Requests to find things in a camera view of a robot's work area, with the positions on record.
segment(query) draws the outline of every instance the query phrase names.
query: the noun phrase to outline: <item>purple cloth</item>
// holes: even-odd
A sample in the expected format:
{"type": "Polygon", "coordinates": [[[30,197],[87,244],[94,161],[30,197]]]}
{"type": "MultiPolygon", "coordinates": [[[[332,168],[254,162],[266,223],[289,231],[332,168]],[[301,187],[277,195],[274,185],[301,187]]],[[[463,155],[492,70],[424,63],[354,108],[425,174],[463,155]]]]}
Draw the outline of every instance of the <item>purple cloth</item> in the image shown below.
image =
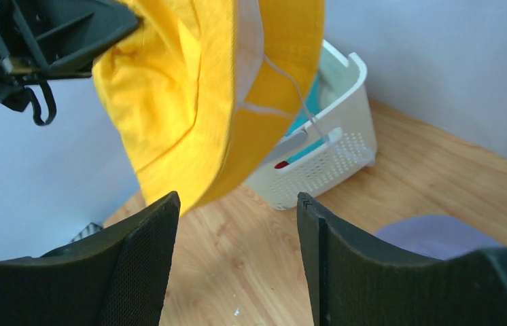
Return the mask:
{"type": "Polygon", "coordinates": [[[405,219],[381,228],[375,236],[407,251],[441,260],[502,246],[492,237],[445,215],[405,219]]]}

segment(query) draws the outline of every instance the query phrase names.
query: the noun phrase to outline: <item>teal cloth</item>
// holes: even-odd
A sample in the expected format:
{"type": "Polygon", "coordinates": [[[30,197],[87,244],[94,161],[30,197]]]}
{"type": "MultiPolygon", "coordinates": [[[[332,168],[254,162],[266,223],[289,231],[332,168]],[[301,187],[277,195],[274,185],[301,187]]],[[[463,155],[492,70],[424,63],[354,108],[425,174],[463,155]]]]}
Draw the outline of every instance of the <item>teal cloth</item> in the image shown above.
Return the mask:
{"type": "MultiPolygon", "coordinates": [[[[313,82],[313,86],[311,88],[311,91],[308,95],[308,98],[306,100],[306,106],[308,110],[313,114],[317,115],[320,112],[319,109],[319,78],[315,78],[315,81],[313,82]]],[[[286,136],[289,136],[292,134],[292,132],[295,131],[299,126],[303,125],[309,120],[309,117],[306,115],[306,113],[302,110],[296,120],[294,121],[294,124],[290,127],[290,129],[285,134],[286,136]]],[[[299,153],[293,155],[292,157],[288,158],[286,160],[287,163],[291,164],[295,161],[301,159],[305,155],[311,153],[314,149],[317,149],[319,146],[321,146],[324,143],[323,139],[320,139],[316,141],[314,144],[309,145],[299,153]]]]}

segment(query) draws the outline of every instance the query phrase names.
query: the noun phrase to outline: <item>plastic basket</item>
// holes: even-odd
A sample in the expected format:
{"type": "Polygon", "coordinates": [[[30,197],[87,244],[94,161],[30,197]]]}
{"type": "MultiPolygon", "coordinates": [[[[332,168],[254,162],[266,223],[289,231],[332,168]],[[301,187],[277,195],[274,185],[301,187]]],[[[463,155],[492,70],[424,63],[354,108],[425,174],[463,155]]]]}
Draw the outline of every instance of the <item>plastic basket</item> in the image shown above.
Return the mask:
{"type": "Polygon", "coordinates": [[[320,140],[318,131],[306,122],[282,139],[245,183],[272,207],[285,210],[296,206],[300,192],[319,196],[373,164],[377,142],[364,85],[366,75],[367,67],[356,53],[345,58],[324,41],[319,63],[321,112],[315,121],[328,133],[330,142],[286,167],[275,168],[320,140]]]}

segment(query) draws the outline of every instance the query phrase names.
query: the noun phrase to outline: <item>wood grain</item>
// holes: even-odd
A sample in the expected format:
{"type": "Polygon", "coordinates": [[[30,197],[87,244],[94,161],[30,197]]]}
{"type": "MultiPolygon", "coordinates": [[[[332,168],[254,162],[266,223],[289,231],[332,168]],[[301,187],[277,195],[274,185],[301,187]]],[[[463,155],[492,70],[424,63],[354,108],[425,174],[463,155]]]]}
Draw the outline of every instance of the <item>wood grain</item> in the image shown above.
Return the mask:
{"type": "MultiPolygon", "coordinates": [[[[368,232],[448,214],[507,245],[507,159],[371,107],[375,166],[318,200],[368,232]]],[[[107,224],[144,205],[136,195],[107,224]]],[[[275,211],[242,186],[182,217],[161,325],[312,325],[295,210],[275,211]]]]}

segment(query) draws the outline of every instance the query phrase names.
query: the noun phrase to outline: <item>yellow garment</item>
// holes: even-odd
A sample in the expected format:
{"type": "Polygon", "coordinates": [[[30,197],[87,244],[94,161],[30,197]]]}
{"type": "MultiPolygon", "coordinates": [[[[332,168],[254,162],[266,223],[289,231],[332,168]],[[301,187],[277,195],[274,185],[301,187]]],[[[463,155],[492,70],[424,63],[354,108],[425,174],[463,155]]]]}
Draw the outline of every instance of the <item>yellow garment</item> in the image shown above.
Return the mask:
{"type": "MultiPolygon", "coordinates": [[[[146,202],[171,191],[181,214],[242,183],[301,108],[295,85],[264,62],[246,98],[291,118],[234,110],[237,0],[123,0],[141,17],[95,63],[94,82],[146,202]]],[[[259,0],[265,54],[309,93],[324,0],[259,0]]]]}

